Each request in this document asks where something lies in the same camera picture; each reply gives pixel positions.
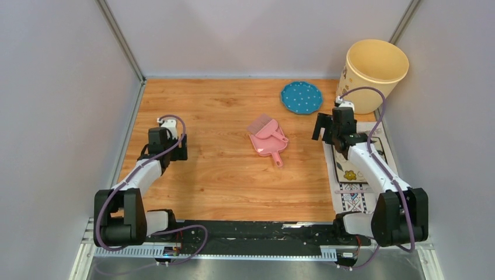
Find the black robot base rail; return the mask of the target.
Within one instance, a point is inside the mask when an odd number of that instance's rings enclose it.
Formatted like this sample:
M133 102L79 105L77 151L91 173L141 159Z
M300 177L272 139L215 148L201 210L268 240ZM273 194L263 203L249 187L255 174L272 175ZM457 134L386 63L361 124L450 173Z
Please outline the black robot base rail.
M179 220L178 233L147 237L147 242L179 246L179 257L220 260L357 260L372 246L364 236L338 234L330 222Z

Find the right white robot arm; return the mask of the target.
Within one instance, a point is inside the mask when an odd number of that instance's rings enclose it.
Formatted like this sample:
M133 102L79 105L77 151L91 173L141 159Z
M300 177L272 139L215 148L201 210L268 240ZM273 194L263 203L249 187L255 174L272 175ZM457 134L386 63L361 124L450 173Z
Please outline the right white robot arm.
M384 161L372 143L376 122L360 132L351 107L335 107L331 114L318 113L312 139L330 145L353 164L375 195L371 213L347 211L336 215L333 237L348 244L356 235L374 239L381 247L415 247L427 240L428 195L402 180Z

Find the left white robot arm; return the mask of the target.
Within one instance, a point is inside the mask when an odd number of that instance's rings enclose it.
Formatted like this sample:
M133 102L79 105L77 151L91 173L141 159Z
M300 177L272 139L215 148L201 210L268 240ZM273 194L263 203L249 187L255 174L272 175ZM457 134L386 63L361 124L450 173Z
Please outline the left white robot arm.
M141 245L154 233L165 242L173 241L179 232L173 211L145 211L142 197L164 174L170 162L187 158L185 133L177 136L170 128L149 129L148 143L131 173L112 188L95 194L95 245L117 251Z

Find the pink plastic dustpan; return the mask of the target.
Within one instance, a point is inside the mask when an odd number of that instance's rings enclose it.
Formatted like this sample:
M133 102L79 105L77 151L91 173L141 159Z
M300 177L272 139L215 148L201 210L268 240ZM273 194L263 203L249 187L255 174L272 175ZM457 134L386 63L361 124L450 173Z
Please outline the pink plastic dustpan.
M278 129L278 132L281 132L284 135L281 128ZM288 146L288 142L282 142L275 137L270 137L268 139L259 139L251 133L249 133L249 138L251 140L251 143L253 144L255 151L260 156L271 156L277 167L283 166L280 152Z

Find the pink hand brush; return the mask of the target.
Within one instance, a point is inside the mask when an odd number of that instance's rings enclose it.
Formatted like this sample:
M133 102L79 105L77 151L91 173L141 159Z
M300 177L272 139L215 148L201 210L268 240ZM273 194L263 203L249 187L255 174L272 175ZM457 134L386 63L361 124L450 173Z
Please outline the pink hand brush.
M281 132L278 132L279 128L280 125L277 120L271 118L267 114L262 114L247 127L247 131L259 139L275 137L278 140L287 143L288 138Z

